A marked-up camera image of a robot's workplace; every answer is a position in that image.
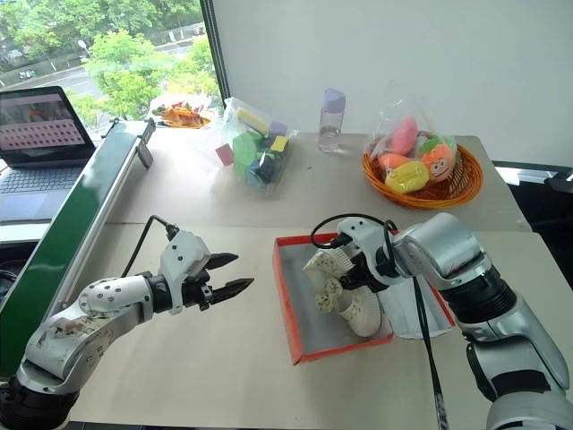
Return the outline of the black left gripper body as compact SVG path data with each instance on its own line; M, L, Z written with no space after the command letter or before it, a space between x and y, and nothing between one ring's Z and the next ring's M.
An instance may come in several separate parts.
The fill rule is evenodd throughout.
M208 285L210 275L201 269L196 275L188 275L182 284L181 292L185 307L198 306L201 311L210 308L212 288Z

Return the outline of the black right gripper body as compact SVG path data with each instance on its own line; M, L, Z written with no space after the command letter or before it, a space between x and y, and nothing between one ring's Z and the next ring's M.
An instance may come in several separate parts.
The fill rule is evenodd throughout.
M364 257L363 268L358 270L355 265L346 272L346 275L353 277L359 282L359 287L367 287L373 293L381 291L381 283L377 281L371 274Z

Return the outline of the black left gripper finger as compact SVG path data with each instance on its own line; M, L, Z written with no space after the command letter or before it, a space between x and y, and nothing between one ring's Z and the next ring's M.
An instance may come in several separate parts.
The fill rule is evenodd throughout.
M246 290L253 282L254 278L234 279L227 282L222 288L213 289L211 292L210 304L216 305L236 297Z
M216 253L211 254L209 258L209 270L221 268L238 259L237 254L232 253Z

